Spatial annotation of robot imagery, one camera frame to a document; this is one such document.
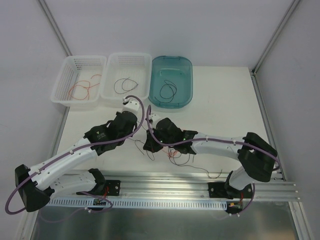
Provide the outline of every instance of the black wire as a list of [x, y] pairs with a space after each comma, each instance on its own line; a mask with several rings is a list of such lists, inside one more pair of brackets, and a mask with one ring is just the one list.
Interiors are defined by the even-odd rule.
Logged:
[[[140, 124], [140, 122], [137, 120], [137, 122], [138, 122], [138, 124]], [[143, 126], [143, 125], [141, 125], [141, 127], [144, 129], [144, 130], [146, 130], [147, 131], [147, 129]]]
[[[170, 100], [170, 101], [160, 101], [159, 99], [157, 99], [157, 97], [154, 97], [157, 101], [159, 101], [160, 103], [164, 103], [164, 104], [168, 104], [168, 103], [171, 103], [172, 102], [172, 100], [175, 98], [175, 95], [176, 95], [176, 93], [177, 93], [177, 86], [172, 82], [172, 81], [169, 81], [169, 80], [164, 80], [164, 85], [161, 87], [161, 89], [160, 89], [160, 92], [159, 92], [159, 95], [160, 95], [160, 97], [161, 98], [163, 98], [163, 99], [165, 99], [165, 100]], [[162, 90], [164, 89], [164, 87], [165, 86], [168, 86], [170, 89], [171, 89], [171, 91], [172, 91], [172, 96], [170, 96], [170, 97], [164, 97], [162, 94], [161, 94], [161, 92], [162, 92]]]
[[[138, 145], [137, 145], [137, 142], [140, 142], [140, 143], [142, 143], [142, 144], [145, 144], [143, 141], [138, 140], [138, 139], [132, 139], [132, 138], [130, 138], [130, 137], [129, 137], [128, 139], [134, 141], [134, 145], [136, 146], [136, 148], [137, 148], [143, 155], [145, 155], [144, 152], [143, 152], [143, 151], [138, 147]], [[151, 153], [152, 153], [152, 156], [153, 156], [153, 159], [149, 156], [148, 151], [145, 151], [145, 152], [146, 152], [146, 155], [148, 156], [148, 158], [149, 158], [151, 161], [156, 160], [156, 159], [155, 159], [155, 155], [154, 155], [153, 152], [151, 152]]]
[[[119, 82], [120, 80], [123, 80], [123, 82], [122, 82], [122, 84], [121, 84], [121, 88], [122, 88], [122, 90], [123, 90], [124, 92], [117, 92], [117, 91], [116, 91], [116, 84], [117, 84], [117, 82]], [[131, 88], [131, 89], [129, 89], [129, 90], [124, 89], [124, 83], [125, 83], [125, 81], [134, 82], [134, 83], [135, 83], [134, 87]], [[113, 85], [113, 90], [114, 90], [117, 94], [126, 94], [126, 93], [128, 93], [128, 92], [136, 89], [136, 88], [138, 87], [138, 85], [139, 85], [139, 84], [138, 84], [135, 80], [130, 79], [130, 77], [120, 78], [120, 79], [118, 79], [117, 81], [115, 81], [115, 83], [114, 83], [114, 85]]]
[[[170, 153], [172, 153], [172, 150], [173, 150], [172, 148], [168, 148], [168, 151], [170, 151]], [[222, 174], [222, 171], [223, 171], [223, 170], [221, 169], [221, 171], [220, 171], [220, 173], [219, 173], [219, 175], [218, 175], [217, 177], [211, 177], [211, 176], [210, 176], [210, 173], [209, 173], [209, 171], [208, 171], [207, 169], [204, 169], [204, 168], [202, 168], [202, 167], [197, 167], [197, 166], [186, 165], [186, 164], [190, 161], [190, 155], [191, 155], [191, 154], [189, 154], [188, 160], [187, 160], [185, 163], [177, 164], [176, 161], [175, 161], [175, 159], [180, 158], [181, 155], [180, 155], [179, 157], [169, 157], [170, 162], [171, 162], [172, 164], [178, 166], [178, 167], [191, 167], [191, 168], [194, 168], [194, 169], [204, 170], [204, 171], [206, 171], [206, 175], [208, 176], [209, 179], [217, 179], [217, 178], [219, 178], [219, 177], [221, 176], [221, 174]]]

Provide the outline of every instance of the white arm segment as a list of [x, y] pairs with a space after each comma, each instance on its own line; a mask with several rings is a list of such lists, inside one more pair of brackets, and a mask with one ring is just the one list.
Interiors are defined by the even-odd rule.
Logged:
[[240, 191], [250, 183], [258, 183], [258, 181], [250, 177], [243, 166], [233, 171], [229, 179], [229, 185]]
[[79, 175], [63, 175], [50, 185], [50, 188], [54, 189], [54, 193], [50, 198], [68, 196], [82, 191], [88, 192], [96, 184], [95, 177], [88, 171]]
[[[56, 159], [58, 156], [63, 155], [67, 152], [72, 152], [72, 149], [75, 149], [79, 146], [89, 144], [89, 140], [87, 138], [81, 138], [76, 144], [74, 144], [72, 147], [67, 149], [66, 151], [57, 154], [53, 156], [52, 158], [39, 163], [37, 165], [34, 165], [30, 167], [29, 175], [33, 174], [34, 172], [38, 172], [39, 169], [47, 164], [48, 162], [52, 161], [53, 159]], [[31, 180], [33, 182], [37, 182], [37, 188], [40, 190], [47, 189], [57, 178], [61, 177], [63, 174], [67, 173], [71, 169], [73, 169], [75, 166], [88, 161], [90, 159], [95, 159], [98, 157], [97, 152], [95, 150], [92, 150], [89, 146], [85, 147], [83, 149], [80, 149], [76, 152], [72, 152], [72, 154], [60, 159], [59, 161], [55, 162], [54, 164], [48, 166], [46, 169], [44, 169], [40, 174], [37, 174], [34, 176]]]
[[[210, 136], [203, 133], [198, 133], [193, 137], [193, 139], [221, 139], [227, 141], [237, 141], [244, 142], [242, 137], [220, 137], [220, 136]], [[228, 157], [231, 159], [238, 160], [238, 150], [241, 149], [241, 145], [222, 143], [217, 141], [194, 141], [191, 145], [192, 150], [196, 154], [214, 154], [218, 156]]]
[[[205, 135], [203, 133], [198, 133], [194, 136], [194, 139], [198, 138], [215, 138], [228, 141], [244, 142], [242, 137], [217, 137]], [[191, 148], [196, 154], [214, 154], [238, 161], [238, 150], [241, 149], [242, 146], [217, 141], [194, 141]], [[229, 179], [229, 185], [240, 191], [249, 183], [253, 182], [255, 182], [255, 180], [246, 173], [242, 166], [233, 171]]]

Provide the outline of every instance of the red cable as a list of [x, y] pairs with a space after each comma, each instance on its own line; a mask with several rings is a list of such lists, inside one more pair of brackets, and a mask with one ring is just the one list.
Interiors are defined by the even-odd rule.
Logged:
[[[93, 75], [93, 76], [91, 77], [91, 79], [92, 79], [94, 76], [101, 76], [101, 75], [100, 75], [100, 74], [95, 74], [95, 75]], [[79, 85], [78, 83], [80, 83], [80, 82], [87, 82], [87, 83], [89, 83], [89, 86], [87, 87], [87, 86]], [[76, 100], [85, 100], [85, 99], [88, 97], [88, 100], [89, 100], [89, 98], [90, 98], [89, 89], [92, 88], [92, 87], [94, 87], [94, 86], [97, 86], [97, 85], [99, 85], [99, 84], [100, 84], [100, 82], [97, 83], [97, 84], [95, 84], [95, 85], [93, 85], [93, 86], [90, 86], [91, 83], [90, 83], [89, 81], [87, 81], [87, 80], [78, 81], [78, 82], [76, 82], [76, 83], [70, 88], [70, 90], [69, 90], [69, 92], [68, 92], [68, 96], [70, 96], [70, 97], [72, 97], [73, 99], [76, 99]], [[72, 96], [72, 95], [70, 94], [70, 92], [72, 91], [72, 89], [74, 89], [74, 88], [76, 88], [76, 87], [83, 87], [84, 89], [87, 90], [87, 94], [86, 94], [86, 96], [85, 96], [84, 98], [82, 98], [82, 99], [76, 98], [76, 97], [74, 97], [74, 96]]]

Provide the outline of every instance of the black mounting bracket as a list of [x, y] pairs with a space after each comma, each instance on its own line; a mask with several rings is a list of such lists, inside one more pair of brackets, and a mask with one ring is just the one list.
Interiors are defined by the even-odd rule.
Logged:
[[241, 193], [243, 193], [244, 199], [251, 199], [253, 195], [251, 184], [245, 186], [243, 190], [233, 189], [232, 195], [230, 195], [225, 189], [225, 182], [208, 182], [209, 198], [211, 199], [241, 199]]
[[119, 180], [105, 180], [104, 189], [107, 189], [107, 196], [119, 196], [121, 181]]

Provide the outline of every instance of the clear plastic basket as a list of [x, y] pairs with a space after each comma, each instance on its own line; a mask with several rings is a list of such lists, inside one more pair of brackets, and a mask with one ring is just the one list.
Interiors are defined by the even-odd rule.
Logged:
[[63, 61], [51, 93], [51, 101], [70, 106], [98, 105], [105, 56], [68, 56]]
[[149, 96], [152, 70], [152, 57], [147, 53], [113, 53], [108, 57], [101, 98], [111, 105], [119, 105], [127, 95], [141, 100]]

